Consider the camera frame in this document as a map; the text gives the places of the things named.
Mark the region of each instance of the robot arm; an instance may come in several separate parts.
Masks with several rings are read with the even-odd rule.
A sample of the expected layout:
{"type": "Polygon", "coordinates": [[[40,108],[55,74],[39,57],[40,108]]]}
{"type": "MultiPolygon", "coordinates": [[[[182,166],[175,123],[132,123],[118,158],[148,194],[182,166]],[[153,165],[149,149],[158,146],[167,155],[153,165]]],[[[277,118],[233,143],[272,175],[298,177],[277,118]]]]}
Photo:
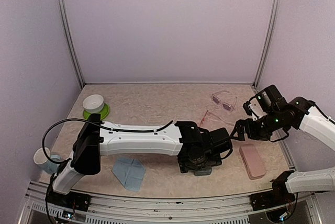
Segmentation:
{"type": "MultiPolygon", "coordinates": [[[[254,120],[237,121],[232,139],[243,141],[244,134],[247,134],[249,139],[266,141],[270,140],[274,131],[283,129],[286,136],[279,139],[283,140],[294,127],[316,137],[335,151],[334,121],[327,118],[314,102],[297,97],[287,103],[274,85],[256,94],[255,98],[267,115],[255,117],[253,105],[250,101],[246,102],[243,108],[248,115],[253,115],[254,120]]],[[[272,187],[277,197],[298,192],[335,191],[335,167],[310,172],[286,171],[273,181],[272,187]]]]}
{"type": "Polygon", "coordinates": [[[211,169],[222,164],[220,154],[232,152],[225,128],[209,132],[194,122],[170,122],[166,126],[127,126],[101,122],[100,114],[89,121],[109,128],[86,123],[73,145],[69,161],[61,165],[52,182],[54,192],[66,195],[85,175],[100,172],[101,156],[119,153],[156,153],[177,156],[181,173],[211,169]]]}

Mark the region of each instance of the pink case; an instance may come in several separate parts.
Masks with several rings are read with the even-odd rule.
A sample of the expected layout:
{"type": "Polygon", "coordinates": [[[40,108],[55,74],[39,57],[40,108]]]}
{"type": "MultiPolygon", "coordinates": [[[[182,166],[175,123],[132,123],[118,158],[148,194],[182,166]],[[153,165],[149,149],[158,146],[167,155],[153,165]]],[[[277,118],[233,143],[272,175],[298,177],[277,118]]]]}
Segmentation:
{"type": "Polygon", "coordinates": [[[245,144],[240,147],[240,154],[242,156],[245,168],[249,179],[255,180],[261,178],[266,174],[265,167],[259,156],[256,147],[253,144],[245,144]]]}

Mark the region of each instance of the eyeglasses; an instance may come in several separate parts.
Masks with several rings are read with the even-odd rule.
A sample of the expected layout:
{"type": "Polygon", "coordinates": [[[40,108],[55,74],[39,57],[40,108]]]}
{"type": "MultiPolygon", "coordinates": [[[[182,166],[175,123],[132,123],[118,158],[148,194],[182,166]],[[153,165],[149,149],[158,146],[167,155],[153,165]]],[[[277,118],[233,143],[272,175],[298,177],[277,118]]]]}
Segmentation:
{"type": "Polygon", "coordinates": [[[214,113],[206,111],[204,117],[202,118],[199,127],[205,128],[209,131],[219,129],[221,127],[233,127],[234,124],[222,120],[219,116],[214,113]]]}
{"type": "Polygon", "coordinates": [[[211,100],[223,109],[232,112],[236,105],[237,97],[232,95],[229,91],[220,91],[211,95],[211,100]]]}

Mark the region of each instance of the green plate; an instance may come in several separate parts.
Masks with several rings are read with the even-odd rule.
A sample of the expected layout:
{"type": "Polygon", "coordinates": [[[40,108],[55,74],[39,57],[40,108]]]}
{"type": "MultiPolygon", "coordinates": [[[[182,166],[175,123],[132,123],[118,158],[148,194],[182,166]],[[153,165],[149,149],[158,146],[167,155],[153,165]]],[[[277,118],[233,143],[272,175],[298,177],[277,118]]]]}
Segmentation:
{"type": "MultiPolygon", "coordinates": [[[[104,108],[99,112],[99,114],[101,115],[101,120],[103,120],[104,118],[106,118],[109,114],[109,106],[105,103],[104,108]]],[[[88,119],[88,117],[91,115],[91,113],[88,113],[87,111],[84,110],[83,112],[83,116],[84,119],[88,119]]]]}

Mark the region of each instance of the light blue towel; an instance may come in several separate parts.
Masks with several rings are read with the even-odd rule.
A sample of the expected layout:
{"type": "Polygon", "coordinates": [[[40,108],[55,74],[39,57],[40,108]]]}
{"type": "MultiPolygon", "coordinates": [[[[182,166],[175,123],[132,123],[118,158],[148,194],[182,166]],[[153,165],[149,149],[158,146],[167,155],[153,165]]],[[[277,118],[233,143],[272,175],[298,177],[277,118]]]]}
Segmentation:
{"type": "Polygon", "coordinates": [[[126,190],[138,192],[146,173],[138,159],[118,158],[111,170],[126,190]]]}

